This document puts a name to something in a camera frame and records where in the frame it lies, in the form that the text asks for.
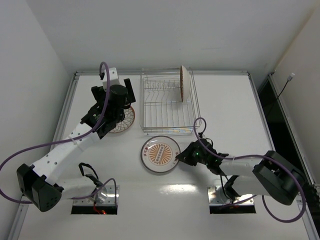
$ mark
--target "plate with orange pattern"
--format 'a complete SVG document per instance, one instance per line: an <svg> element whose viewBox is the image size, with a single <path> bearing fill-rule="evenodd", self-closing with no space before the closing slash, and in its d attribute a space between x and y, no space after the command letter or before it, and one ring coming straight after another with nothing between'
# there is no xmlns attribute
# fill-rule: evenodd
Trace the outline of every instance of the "plate with orange pattern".
<svg viewBox="0 0 320 240"><path fill-rule="evenodd" d="M168 136L155 136L145 142L141 149L143 165L155 173L165 173L173 169L179 162L178 143Z"/></svg>

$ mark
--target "wire rack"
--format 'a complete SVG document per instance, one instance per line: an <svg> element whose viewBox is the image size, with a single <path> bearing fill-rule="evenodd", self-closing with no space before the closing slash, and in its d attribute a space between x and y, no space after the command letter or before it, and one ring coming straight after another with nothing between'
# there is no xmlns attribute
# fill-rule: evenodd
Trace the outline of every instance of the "wire rack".
<svg viewBox="0 0 320 240"><path fill-rule="evenodd" d="M196 118L200 117L193 72L191 91L181 102L180 67L143 69L140 75L140 126L146 134L190 134Z"/></svg>

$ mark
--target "gray wall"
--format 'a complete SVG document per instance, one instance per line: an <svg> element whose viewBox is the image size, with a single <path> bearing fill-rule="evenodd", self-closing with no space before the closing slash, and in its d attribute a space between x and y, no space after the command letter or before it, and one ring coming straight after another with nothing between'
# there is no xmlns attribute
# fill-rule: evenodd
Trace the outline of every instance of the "gray wall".
<svg viewBox="0 0 320 240"><path fill-rule="evenodd" d="M2 0L0 7L1 162L54 136L69 76L25 0ZM0 187L19 199L16 170L49 149L13 158L0 172ZM7 239L18 205L0 196L0 239Z"/></svg>
<svg viewBox="0 0 320 240"><path fill-rule="evenodd" d="M69 73L249 70L259 85L318 0L26 0Z"/></svg>
<svg viewBox="0 0 320 240"><path fill-rule="evenodd" d="M320 183L320 7L318 7L277 66L278 93L290 73L294 79L280 99L296 138L304 149L313 178Z"/></svg>

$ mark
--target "wall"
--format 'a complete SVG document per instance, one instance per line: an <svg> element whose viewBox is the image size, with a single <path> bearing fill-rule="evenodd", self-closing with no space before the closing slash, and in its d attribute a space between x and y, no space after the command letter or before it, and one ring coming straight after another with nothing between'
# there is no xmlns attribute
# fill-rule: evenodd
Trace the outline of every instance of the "wall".
<svg viewBox="0 0 320 240"><path fill-rule="evenodd" d="M54 136L71 79L25 0L2 0L0 7L1 161ZM0 172L0 187L19 199L16 170L49 149L22 154ZM0 196L0 239L7 239L18 205Z"/></svg>
<svg viewBox="0 0 320 240"><path fill-rule="evenodd" d="M315 181L320 183L320 7L318 7L273 75L278 93L290 73L294 79L280 99L287 109L289 121L304 149L306 160Z"/></svg>
<svg viewBox="0 0 320 240"><path fill-rule="evenodd" d="M172 67L273 71L318 0L26 0L69 73Z"/></svg>

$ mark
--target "orange sunburst pattern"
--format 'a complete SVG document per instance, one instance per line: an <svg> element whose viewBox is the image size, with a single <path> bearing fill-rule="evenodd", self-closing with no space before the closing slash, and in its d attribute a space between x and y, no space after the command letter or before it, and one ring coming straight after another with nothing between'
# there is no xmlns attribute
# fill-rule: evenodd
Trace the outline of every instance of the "orange sunburst pattern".
<svg viewBox="0 0 320 240"><path fill-rule="evenodd" d="M158 143L153 145L149 150L149 159L157 166L166 165L171 158L172 150L167 144Z"/></svg>

